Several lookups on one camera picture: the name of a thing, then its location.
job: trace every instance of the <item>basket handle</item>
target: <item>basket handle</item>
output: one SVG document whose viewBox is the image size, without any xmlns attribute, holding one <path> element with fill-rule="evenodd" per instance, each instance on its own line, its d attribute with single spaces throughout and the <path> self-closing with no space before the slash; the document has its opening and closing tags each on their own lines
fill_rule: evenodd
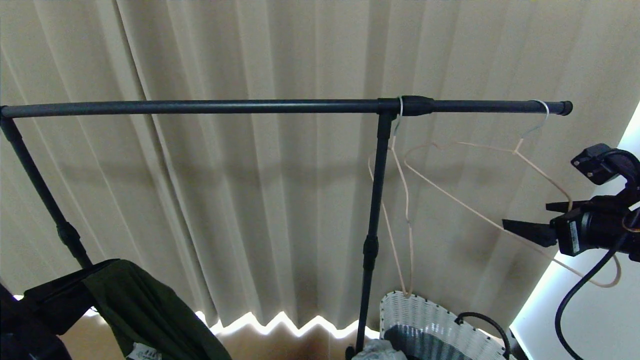
<svg viewBox="0 0 640 360">
<path fill-rule="evenodd" d="M 483 315 L 481 313 L 474 313 L 471 311 L 458 315 L 458 317 L 455 319 L 456 324 L 460 325 L 463 322 L 462 319 L 468 316 L 482 319 L 490 323 L 494 328 L 498 330 L 498 332 L 500 333 L 500 337 L 504 341 L 504 354 L 502 356 L 504 356 L 505 359 L 509 359 L 509 356 L 511 355 L 511 345 L 509 345 L 509 339 L 507 338 L 507 334 L 504 332 L 504 330 L 502 330 L 502 327 L 500 327 L 500 325 L 498 325 L 498 323 L 489 316 Z"/>
</svg>

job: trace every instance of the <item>wire hanger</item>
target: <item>wire hanger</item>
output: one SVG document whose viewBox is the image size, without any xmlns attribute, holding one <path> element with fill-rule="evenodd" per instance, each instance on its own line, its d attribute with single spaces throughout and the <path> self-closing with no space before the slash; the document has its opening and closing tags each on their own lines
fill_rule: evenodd
<svg viewBox="0 0 640 360">
<path fill-rule="evenodd" d="M 538 101 L 540 103 L 542 103 L 542 105 L 544 105 L 545 109 L 547 110 L 547 115 L 545 116 L 545 120 L 543 120 L 540 124 L 538 124 L 537 126 L 531 128 L 530 130 L 527 130 L 526 132 L 524 132 L 522 134 L 522 136 L 520 137 L 520 140 L 518 141 L 518 144 L 516 145 L 516 147 L 513 150 L 510 149 L 502 149 L 499 147 L 492 147 L 492 146 L 487 146 L 487 145 L 478 145 L 478 144 L 474 144 L 474 143 L 467 143 L 467 142 L 455 142 L 455 144 L 461 144 L 461 145 L 466 145 L 466 146 L 473 146 L 473 147 L 480 147 L 480 148 L 484 148 L 484 149 L 489 149 L 489 150 L 493 150 L 493 151 L 501 151 L 501 152 L 510 152 L 516 156 L 518 156 L 521 160 L 523 160 L 524 162 L 526 162 L 530 167 L 532 167 L 537 173 L 539 173 L 540 175 L 542 175 L 547 181 L 549 181 L 551 184 L 553 184 L 558 190 L 560 190 L 560 192 L 567 198 L 568 203 L 569 203 L 569 208 L 568 211 L 570 211 L 573 207 L 573 200 L 571 198 L 571 196 L 569 195 L 569 193 L 564 190 L 562 188 L 562 186 L 560 186 L 559 183 L 557 183 L 556 181 L 554 181 L 550 176 L 548 176 L 544 171 L 542 171 L 542 169 L 540 169 L 540 167 L 536 166 L 533 162 L 531 162 L 531 160 L 527 159 L 524 155 L 522 155 L 518 150 L 520 148 L 520 146 L 522 145 L 522 142 L 524 141 L 525 136 L 527 136 L 529 133 L 531 133 L 534 130 L 537 130 L 539 128 L 542 127 L 542 125 L 544 125 L 546 119 L 549 116 L 549 108 L 547 106 L 547 104 L 545 104 L 543 101 L 540 100 L 534 100 L 534 101 Z M 437 145 L 436 143 L 431 143 L 431 144 L 426 144 L 426 145 L 420 145 L 420 146 L 416 146 L 412 149 L 410 149 L 409 151 L 407 151 L 407 153 L 404 155 L 404 165 L 407 166 L 407 168 L 409 168 L 409 170 L 413 171 L 416 175 L 418 175 L 420 178 L 422 178 L 423 180 L 425 180 L 427 183 L 429 183 L 431 186 L 435 187 L 438 191 L 444 193 L 446 196 L 450 197 L 452 200 L 456 201 L 458 204 L 464 206 L 466 209 L 468 209 L 469 211 L 473 212 L 474 214 L 476 214 L 478 217 L 482 218 L 484 221 L 488 222 L 489 224 L 491 224 L 492 226 L 496 227 L 497 229 L 500 229 L 501 231 L 510 234 L 512 236 L 514 236 L 518 241 L 520 241 L 521 243 L 523 243 L 524 245 L 528 246 L 529 248 L 531 248 L 532 250 L 536 251 L 537 253 L 541 254 L 542 256 L 545 256 L 546 258 L 549 258 L 551 261 L 557 263 L 558 265 L 562 266 L 563 268 L 573 272 L 574 274 L 580 276 L 580 277 L 584 277 L 584 274 L 579 272 L 578 270 L 568 266 L 567 264 L 564 264 L 562 261 L 557 260 L 554 256 L 551 256 L 549 254 L 547 254 L 546 252 L 542 251 L 541 249 L 539 249 L 539 247 L 535 246 L 534 244 L 532 244 L 529 240 L 515 234 L 512 233 L 511 231 L 506 230 L 505 228 L 503 228 L 501 225 L 495 223 L 493 220 L 489 219 L 488 217 L 482 215 L 480 212 L 478 212 L 477 210 L 471 208 L 469 205 L 465 204 L 463 201 L 459 200 L 458 198 L 456 198 L 455 196 L 451 195 L 449 192 L 447 192 L 446 190 L 444 190 L 443 188 L 439 187 L 437 184 L 435 184 L 433 181 L 429 180 L 426 176 L 424 176 L 423 174 L 421 174 L 418 170 L 415 170 L 411 165 L 409 165 L 409 163 L 407 162 L 407 158 L 409 157 L 409 154 L 411 154 L 413 151 L 416 151 L 418 149 L 422 149 L 425 147 L 429 147 L 431 145 L 434 145 L 437 149 L 444 149 L 443 147 Z M 609 284 L 603 284 L 601 282 L 595 281 L 590 279 L 589 282 L 601 287 L 601 288 L 611 288 L 613 286 L 616 286 L 619 281 L 620 281 L 620 277 L 622 275 L 622 268 L 620 265 L 620 261 L 618 260 L 618 258 L 616 256 L 614 256 L 614 261 L 616 263 L 616 277 L 613 279 L 612 282 L 610 282 Z"/>
<path fill-rule="evenodd" d="M 413 229 L 411 226 L 411 221 L 409 221 L 409 189 L 406 185 L 406 179 L 404 178 L 404 171 L 402 170 L 402 166 L 400 165 L 400 160 L 398 160 L 398 156 L 396 154 L 396 135 L 397 135 L 397 130 L 400 126 L 400 122 L 402 121 L 402 116 L 404 113 L 404 104 L 402 101 L 402 97 L 399 96 L 398 99 L 400 100 L 400 114 L 398 116 L 398 120 L 396 123 L 396 127 L 394 128 L 394 132 L 393 132 L 393 137 L 391 140 L 391 147 L 388 148 L 388 150 L 391 151 L 391 154 L 394 157 L 394 161 L 396 163 L 396 166 L 398 168 L 398 172 L 400 173 L 400 179 L 402 180 L 402 184 L 404 187 L 404 219 L 406 220 L 406 224 L 407 227 L 409 228 L 409 257 L 410 257 L 410 272 L 409 272 L 409 289 L 406 289 L 406 286 L 404 285 L 404 277 L 402 275 L 402 270 L 400 269 L 400 260 L 398 260 L 398 254 L 396 251 L 396 243 L 394 241 L 394 235 L 393 232 L 391 231 L 391 225 L 389 222 L 389 216 L 387 214 L 387 207 L 385 206 L 385 202 L 382 201 L 382 213 L 385 217 L 385 223 L 387 224 L 387 230 L 389 233 L 389 240 L 391 241 L 391 249 L 394 251 L 394 259 L 396 261 L 396 267 L 398 270 L 398 275 L 400 276 L 400 286 L 402 287 L 402 292 L 405 295 L 405 297 L 409 297 L 411 296 L 411 294 L 413 293 Z M 371 155 L 369 155 L 369 157 L 367 158 L 367 168 L 369 169 L 369 175 L 371 176 L 371 180 L 373 180 L 373 170 L 371 169 Z"/>
</svg>

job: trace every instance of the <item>vertical black pole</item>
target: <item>vertical black pole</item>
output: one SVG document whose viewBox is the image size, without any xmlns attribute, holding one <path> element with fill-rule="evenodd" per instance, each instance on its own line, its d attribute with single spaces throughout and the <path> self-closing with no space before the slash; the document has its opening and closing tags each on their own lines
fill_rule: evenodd
<svg viewBox="0 0 640 360">
<path fill-rule="evenodd" d="M 369 214 L 369 232 L 364 241 L 362 299 L 360 301 L 360 318 L 358 319 L 358 334 L 356 337 L 355 353 L 362 351 L 364 346 L 364 329 L 367 325 L 369 310 L 369 295 L 371 293 L 371 279 L 373 268 L 378 256 L 378 222 L 380 221 L 380 206 L 382 203 L 382 185 L 385 181 L 385 165 L 387 163 L 387 147 L 391 135 L 391 122 L 396 118 L 395 113 L 382 113 L 378 119 L 378 145 L 376 147 L 376 164 L 373 172 L 373 189 L 371 191 L 371 213 Z"/>
<path fill-rule="evenodd" d="M 56 223 L 60 240 L 62 240 L 62 242 L 69 248 L 69 251 L 71 251 L 71 254 L 80 266 L 82 268 L 88 268 L 92 263 L 86 254 L 84 246 L 80 242 L 80 234 L 78 234 L 76 229 L 67 222 L 65 216 L 62 215 L 62 211 L 60 211 L 60 208 L 56 203 L 56 199 L 51 195 L 49 187 L 47 187 L 47 183 L 44 182 L 38 167 L 33 162 L 33 158 L 31 158 L 27 146 L 24 145 L 24 141 L 22 141 L 22 135 L 20 134 L 18 127 L 13 122 L 13 119 L 6 117 L 0 117 L 0 127 L 4 132 L 6 139 L 11 143 L 15 154 L 18 156 L 18 159 L 20 159 L 20 163 L 22 163 L 24 171 L 27 172 L 31 183 L 36 188 L 38 195 L 42 199 L 42 202 L 44 202 L 44 205 L 53 218 L 53 221 Z"/>
</svg>

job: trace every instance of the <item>white wall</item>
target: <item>white wall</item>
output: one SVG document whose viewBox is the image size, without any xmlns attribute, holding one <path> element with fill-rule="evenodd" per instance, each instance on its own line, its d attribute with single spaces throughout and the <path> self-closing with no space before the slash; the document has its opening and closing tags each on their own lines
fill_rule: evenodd
<svg viewBox="0 0 640 360">
<path fill-rule="evenodd" d="M 640 105 L 618 148 L 640 157 Z M 619 177 L 599 186 L 594 195 L 614 194 L 623 186 L 624 179 Z M 604 254 L 598 249 L 576 258 L 558 253 L 556 258 L 587 272 Z M 640 358 L 640 263 L 624 254 L 619 258 L 623 272 L 617 286 L 602 289 L 587 283 L 564 310 L 564 336 L 584 359 Z M 615 267 L 610 261 L 595 279 L 609 282 L 614 276 Z M 552 263 L 511 325 L 531 360 L 571 359 L 556 337 L 554 318 L 560 301 L 577 281 L 575 275 Z"/>
</svg>

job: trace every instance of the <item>basket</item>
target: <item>basket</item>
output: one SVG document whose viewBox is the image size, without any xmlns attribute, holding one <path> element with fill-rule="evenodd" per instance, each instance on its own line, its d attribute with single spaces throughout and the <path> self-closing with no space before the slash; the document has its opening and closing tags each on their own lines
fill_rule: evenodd
<svg viewBox="0 0 640 360">
<path fill-rule="evenodd" d="M 515 360 L 502 344 L 444 307 L 401 291 L 380 302 L 380 338 L 421 360 Z"/>
</svg>

